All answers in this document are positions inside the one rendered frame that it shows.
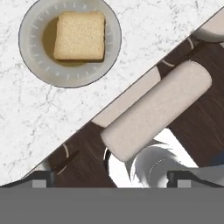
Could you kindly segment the grey round plate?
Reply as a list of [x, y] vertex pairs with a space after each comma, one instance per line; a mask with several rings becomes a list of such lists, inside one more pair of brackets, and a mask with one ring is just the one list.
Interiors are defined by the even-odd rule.
[[[53, 58], [58, 16], [63, 11], [100, 11], [105, 15], [102, 62], [62, 62]], [[60, 88], [79, 88], [99, 80], [115, 64], [122, 43], [118, 18], [104, 0], [38, 0], [25, 13], [18, 33], [21, 57], [40, 80]]]

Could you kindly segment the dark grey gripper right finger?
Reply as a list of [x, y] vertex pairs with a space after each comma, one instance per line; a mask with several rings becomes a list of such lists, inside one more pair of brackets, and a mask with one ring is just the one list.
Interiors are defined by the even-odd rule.
[[223, 188], [223, 185], [215, 184], [211, 181], [198, 178], [190, 171], [168, 171], [168, 188], [201, 188], [201, 187], [214, 187]]

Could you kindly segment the slice of bread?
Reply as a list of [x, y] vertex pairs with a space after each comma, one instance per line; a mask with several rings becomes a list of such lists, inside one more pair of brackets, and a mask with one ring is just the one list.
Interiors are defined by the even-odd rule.
[[102, 60], [105, 16], [99, 11], [59, 15], [53, 57], [56, 60]]

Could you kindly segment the white grey round thing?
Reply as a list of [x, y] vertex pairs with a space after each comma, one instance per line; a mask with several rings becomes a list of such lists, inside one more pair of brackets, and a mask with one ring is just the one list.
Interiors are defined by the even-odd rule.
[[169, 129], [162, 130], [126, 163], [106, 150], [104, 165], [118, 188], [165, 188], [168, 170], [198, 167]]

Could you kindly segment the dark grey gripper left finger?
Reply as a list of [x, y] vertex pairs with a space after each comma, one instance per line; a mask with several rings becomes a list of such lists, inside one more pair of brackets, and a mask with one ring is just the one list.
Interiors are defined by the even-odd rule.
[[27, 177], [18, 181], [2, 185], [2, 188], [49, 188], [54, 187], [53, 171], [34, 171]]

